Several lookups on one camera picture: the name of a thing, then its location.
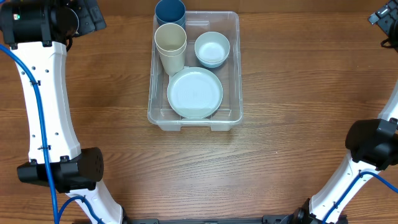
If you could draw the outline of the dark blue cup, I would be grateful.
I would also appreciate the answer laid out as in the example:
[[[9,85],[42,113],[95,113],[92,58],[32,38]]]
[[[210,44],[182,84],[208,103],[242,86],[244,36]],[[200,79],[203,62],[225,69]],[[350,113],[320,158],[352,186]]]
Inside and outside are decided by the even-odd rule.
[[[186,7],[181,0],[161,0],[155,7],[156,19],[173,23],[185,17]]]
[[[163,20],[161,20],[161,19],[159,19],[159,18],[157,18],[157,22],[158,22],[158,25],[159,25],[159,26],[162,26],[162,25],[164,25],[164,24],[167,24],[167,22],[165,22],[165,21],[163,21]],[[177,24],[177,25],[181,26],[183,29],[185,29],[186,18],[183,17],[183,18],[181,18],[181,19],[178,20],[178,21],[174,21],[173,24]]]

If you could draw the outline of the beige cup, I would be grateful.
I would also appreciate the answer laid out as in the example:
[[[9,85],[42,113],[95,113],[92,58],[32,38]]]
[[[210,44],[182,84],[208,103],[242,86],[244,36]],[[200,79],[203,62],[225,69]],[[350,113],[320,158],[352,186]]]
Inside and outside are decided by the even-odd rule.
[[[173,51],[161,50],[158,47],[157,50],[159,51],[164,71],[169,76],[174,76],[176,73],[184,68],[186,47]]]
[[[176,56],[182,53],[186,47],[187,35],[180,25],[166,23],[156,30],[154,40],[160,53],[166,56]]]

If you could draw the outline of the grey plate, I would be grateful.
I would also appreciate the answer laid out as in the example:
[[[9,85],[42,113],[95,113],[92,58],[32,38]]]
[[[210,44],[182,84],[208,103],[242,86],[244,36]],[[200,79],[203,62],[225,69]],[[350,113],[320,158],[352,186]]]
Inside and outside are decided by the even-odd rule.
[[[213,72],[201,67],[188,67],[170,78],[167,99],[178,115],[202,119],[220,107],[223,87]]]

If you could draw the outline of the grey bowl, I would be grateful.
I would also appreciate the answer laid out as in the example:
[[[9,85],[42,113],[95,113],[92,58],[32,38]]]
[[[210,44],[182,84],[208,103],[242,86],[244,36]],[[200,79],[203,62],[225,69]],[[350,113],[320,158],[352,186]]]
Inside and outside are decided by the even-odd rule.
[[[196,39],[194,48],[197,57],[228,57],[230,43],[219,32],[205,32]]]

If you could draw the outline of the light blue bowl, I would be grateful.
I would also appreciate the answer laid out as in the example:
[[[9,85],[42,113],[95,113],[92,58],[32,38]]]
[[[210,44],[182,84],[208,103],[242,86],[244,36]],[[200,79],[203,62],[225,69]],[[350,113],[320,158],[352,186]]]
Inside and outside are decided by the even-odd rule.
[[[206,68],[217,68],[217,67],[222,66],[222,64],[224,64],[224,60],[219,61],[219,62],[207,62],[204,60],[200,60],[200,63]]]

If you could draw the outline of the pink bowl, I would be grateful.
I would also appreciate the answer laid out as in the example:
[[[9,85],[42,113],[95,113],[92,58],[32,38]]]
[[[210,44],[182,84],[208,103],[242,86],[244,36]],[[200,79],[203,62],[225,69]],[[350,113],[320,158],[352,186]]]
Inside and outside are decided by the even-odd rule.
[[[220,66],[226,61],[227,57],[198,57],[199,62],[207,67]]]

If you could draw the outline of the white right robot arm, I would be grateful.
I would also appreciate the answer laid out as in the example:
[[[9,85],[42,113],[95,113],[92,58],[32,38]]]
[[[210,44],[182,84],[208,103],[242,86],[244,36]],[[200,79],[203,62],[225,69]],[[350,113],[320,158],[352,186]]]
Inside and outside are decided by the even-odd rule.
[[[356,121],[349,129],[340,166],[324,187],[282,223],[348,223],[345,206],[373,177],[394,192],[379,173],[397,165],[397,87],[376,119]]]

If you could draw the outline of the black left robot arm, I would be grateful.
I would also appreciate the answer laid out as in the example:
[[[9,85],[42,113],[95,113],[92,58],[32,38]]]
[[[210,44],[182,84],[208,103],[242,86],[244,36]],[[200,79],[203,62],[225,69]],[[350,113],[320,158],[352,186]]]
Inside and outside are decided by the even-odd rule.
[[[83,149],[77,140],[65,81],[73,40],[105,27],[96,1],[1,3],[1,50],[17,65],[30,132],[29,160],[17,175],[21,182],[50,189],[55,223],[65,210],[58,194],[79,204],[92,223],[129,221],[103,182],[100,149]]]

